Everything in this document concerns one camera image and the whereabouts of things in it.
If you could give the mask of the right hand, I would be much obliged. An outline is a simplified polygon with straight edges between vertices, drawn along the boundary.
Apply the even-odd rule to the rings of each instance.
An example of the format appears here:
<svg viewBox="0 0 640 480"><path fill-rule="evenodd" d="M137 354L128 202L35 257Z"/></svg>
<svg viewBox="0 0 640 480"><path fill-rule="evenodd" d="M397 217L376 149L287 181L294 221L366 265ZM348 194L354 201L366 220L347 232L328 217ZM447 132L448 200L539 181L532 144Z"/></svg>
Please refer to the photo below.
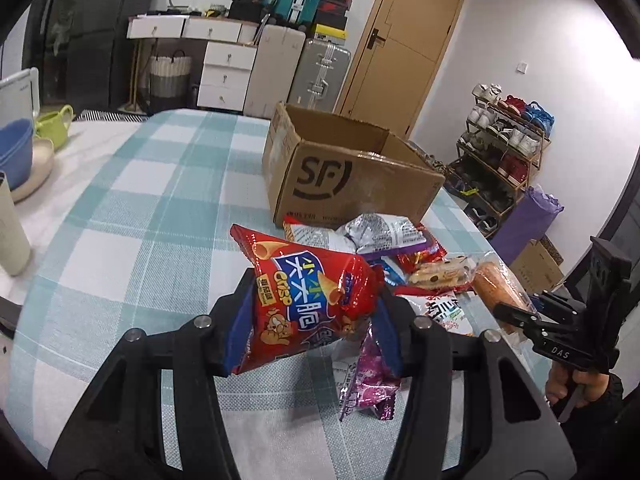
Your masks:
<svg viewBox="0 0 640 480"><path fill-rule="evenodd" d="M578 408L596 402L608 390L610 376L598 372L583 372L570 370L561 363L554 362L550 368L544 394L551 404L570 396L568 390L571 385L582 387L582 396L576 402Z"/></svg>

